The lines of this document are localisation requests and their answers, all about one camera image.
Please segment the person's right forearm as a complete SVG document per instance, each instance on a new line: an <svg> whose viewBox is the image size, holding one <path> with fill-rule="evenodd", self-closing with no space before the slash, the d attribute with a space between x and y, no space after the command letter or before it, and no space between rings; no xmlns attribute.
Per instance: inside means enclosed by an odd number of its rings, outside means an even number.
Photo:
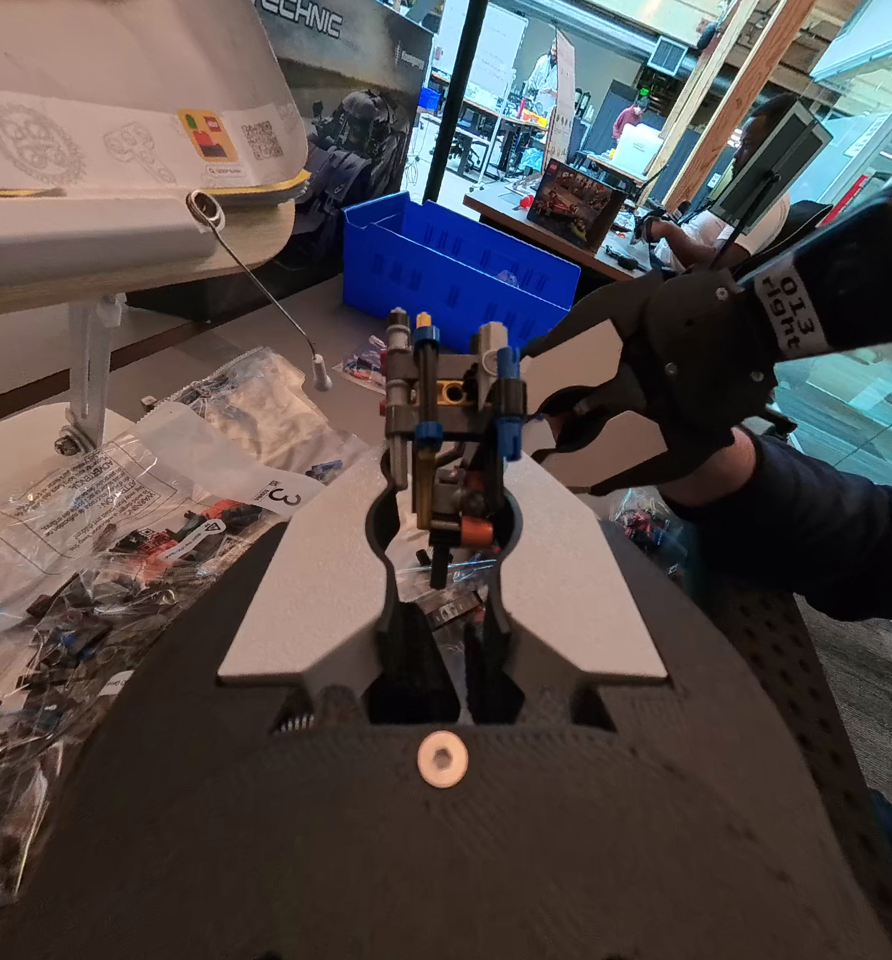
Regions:
<svg viewBox="0 0 892 960"><path fill-rule="evenodd" d="M892 486L746 432L757 465L745 486L703 508L667 503L697 528L709 566L839 621L892 620Z"/></svg>

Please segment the partly built black lego assembly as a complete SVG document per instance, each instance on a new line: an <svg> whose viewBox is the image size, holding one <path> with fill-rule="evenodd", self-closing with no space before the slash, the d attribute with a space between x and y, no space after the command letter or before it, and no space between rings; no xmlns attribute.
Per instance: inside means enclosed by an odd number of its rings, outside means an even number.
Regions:
<svg viewBox="0 0 892 960"><path fill-rule="evenodd" d="M503 544L504 470L522 457L526 385L519 351L497 321L481 326L470 353L442 346L428 313L386 318L381 407L391 488L408 491L411 517L428 535L429 584L448 582L458 550Z"/></svg>

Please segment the brown cardboard sheet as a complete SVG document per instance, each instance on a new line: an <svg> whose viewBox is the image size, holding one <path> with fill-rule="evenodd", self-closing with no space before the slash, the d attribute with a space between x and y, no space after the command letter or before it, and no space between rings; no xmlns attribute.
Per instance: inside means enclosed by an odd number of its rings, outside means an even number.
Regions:
<svg viewBox="0 0 892 960"><path fill-rule="evenodd" d="M546 133L543 165L551 161L566 162L569 154L575 116L575 53L572 42L556 31L557 89Z"/></svg>

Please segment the large white-label lego parts bag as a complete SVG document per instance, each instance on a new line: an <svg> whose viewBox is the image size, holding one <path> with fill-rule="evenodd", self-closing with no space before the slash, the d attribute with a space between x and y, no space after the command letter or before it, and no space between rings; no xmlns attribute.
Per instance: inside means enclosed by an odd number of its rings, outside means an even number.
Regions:
<svg viewBox="0 0 892 960"><path fill-rule="evenodd" d="M342 469L344 448L304 402L266 417L165 401L0 505L0 914L165 628Z"/></svg>

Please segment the wooden office desk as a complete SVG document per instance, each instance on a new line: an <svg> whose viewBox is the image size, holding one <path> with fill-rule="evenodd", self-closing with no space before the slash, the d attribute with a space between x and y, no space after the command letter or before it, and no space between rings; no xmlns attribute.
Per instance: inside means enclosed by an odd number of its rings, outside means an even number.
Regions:
<svg viewBox="0 0 892 960"><path fill-rule="evenodd" d="M511 189L493 184L484 189L475 189L463 196L463 206L478 214L481 222L503 233L557 257L572 262L610 282L629 282L644 276L648 265L638 262L633 268L625 268L614 256L602 247L594 253L573 246L555 233L527 219L526 211L512 203Z"/></svg>

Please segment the grey monitor on black pole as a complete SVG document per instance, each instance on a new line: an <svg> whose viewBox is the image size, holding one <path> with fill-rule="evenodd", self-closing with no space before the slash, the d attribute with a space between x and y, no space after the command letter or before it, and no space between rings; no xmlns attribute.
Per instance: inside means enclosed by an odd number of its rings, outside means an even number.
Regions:
<svg viewBox="0 0 892 960"><path fill-rule="evenodd" d="M789 187L831 140L794 94L778 95L754 111L728 177L709 198L708 211L723 222L712 266L736 266L781 238L792 208Z"/></svg>

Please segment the small bag of lego parts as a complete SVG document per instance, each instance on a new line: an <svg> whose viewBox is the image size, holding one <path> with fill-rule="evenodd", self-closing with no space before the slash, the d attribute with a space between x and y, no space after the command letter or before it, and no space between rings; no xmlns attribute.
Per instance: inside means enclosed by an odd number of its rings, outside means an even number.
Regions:
<svg viewBox="0 0 892 960"><path fill-rule="evenodd" d="M668 579L680 585L685 582L690 534L654 489L633 487L624 491L612 519Z"/></svg>

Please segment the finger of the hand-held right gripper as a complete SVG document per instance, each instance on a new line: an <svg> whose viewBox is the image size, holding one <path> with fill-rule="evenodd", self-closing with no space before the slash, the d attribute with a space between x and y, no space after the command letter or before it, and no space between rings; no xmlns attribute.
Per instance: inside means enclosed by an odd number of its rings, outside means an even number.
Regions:
<svg viewBox="0 0 892 960"><path fill-rule="evenodd" d="M614 416L570 412L553 416L550 426L556 428L555 444L535 450L532 458L573 491L607 493L633 486L622 477L668 453L660 426L633 411Z"/></svg>
<svg viewBox="0 0 892 960"><path fill-rule="evenodd" d="M527 414L539 414L562 391L592 390L610 381L622 349L620 333L612 321L604 320L538 356L523 356Z"/></svg>

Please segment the black office chair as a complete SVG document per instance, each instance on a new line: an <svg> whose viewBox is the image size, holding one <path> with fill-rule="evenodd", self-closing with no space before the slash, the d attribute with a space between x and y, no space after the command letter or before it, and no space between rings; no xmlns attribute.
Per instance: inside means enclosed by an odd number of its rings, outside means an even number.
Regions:
<svg viewBox="0 0 892 960"><path fill-rule="evenodd" d="M832 208L833 206L829 203L809 199L792 203L787 220L777 237L749 258L744 264L744 269L747 272L757 269L803 240L818 227Z"/></svg>

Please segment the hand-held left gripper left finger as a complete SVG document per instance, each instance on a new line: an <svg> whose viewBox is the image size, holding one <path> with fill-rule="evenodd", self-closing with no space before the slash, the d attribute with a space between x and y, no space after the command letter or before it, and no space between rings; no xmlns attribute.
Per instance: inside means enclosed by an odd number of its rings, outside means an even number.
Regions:
<svg viewBox="0 0 892 960"><path fill-rule="evenodd" d="M386 553L400 530L388 460L364 454L288 522L219 666L224 685L310 700L344 688L380 724L458 719L428 618L401 600Z"/></svg>

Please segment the blue plastic bin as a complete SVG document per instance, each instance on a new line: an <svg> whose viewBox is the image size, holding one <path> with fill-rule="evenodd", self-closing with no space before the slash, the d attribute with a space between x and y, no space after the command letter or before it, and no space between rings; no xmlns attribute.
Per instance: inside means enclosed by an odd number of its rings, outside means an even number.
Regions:
<svg viewBox="0 0 892 960"><path fill-rule="evenodd" d="M343 214L344 304L380 320L428 313L457 353L491 322L522 349L572 308L577 265L435 202L403 191Z"/></svg>

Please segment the small lego set box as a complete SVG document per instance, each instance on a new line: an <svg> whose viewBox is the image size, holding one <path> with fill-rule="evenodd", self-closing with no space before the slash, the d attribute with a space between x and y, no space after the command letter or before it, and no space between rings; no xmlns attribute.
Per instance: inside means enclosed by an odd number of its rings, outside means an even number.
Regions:
<svg viewBox="0 0 892 960"><path fill-rule="evenodd" d="M551 159L526 212L526 220L594 255L626 199L625 190Z"/></svg>

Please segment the white board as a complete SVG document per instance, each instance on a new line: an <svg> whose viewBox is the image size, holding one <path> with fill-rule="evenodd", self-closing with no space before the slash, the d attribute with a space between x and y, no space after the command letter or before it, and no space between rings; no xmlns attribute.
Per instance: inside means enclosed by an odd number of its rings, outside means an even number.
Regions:
<svg viewBox="0 0 892 960"><path fill-rule="evenodd" d="M521 48L528 19L490 2L476 44L469 82L496 95L512 82L514 63Z"/></svg>

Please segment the black steel column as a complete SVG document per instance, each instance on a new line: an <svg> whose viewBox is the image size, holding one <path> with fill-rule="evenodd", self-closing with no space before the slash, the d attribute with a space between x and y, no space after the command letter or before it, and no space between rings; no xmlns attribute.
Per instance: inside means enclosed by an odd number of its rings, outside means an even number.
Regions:
<svg viewBox="0 0 892 960"><path fill-rule="evenodd" d="M487 9L487 1L468 2L440 130L429 165L423 203L435 202L439 197Z"/></svg>

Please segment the clear bag of pale parts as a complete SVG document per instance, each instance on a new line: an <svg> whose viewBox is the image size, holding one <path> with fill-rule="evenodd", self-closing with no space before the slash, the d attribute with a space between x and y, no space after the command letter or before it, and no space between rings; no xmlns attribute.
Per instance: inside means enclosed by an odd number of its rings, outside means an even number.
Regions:
<svg viewBox="0 0 892 960"><path fill-rule="evenodd" d="M329 484L367 444L333 428L304 392L305 375L258 347L161 401L136 436L169 467L206 486L304 474Z"/></svg>

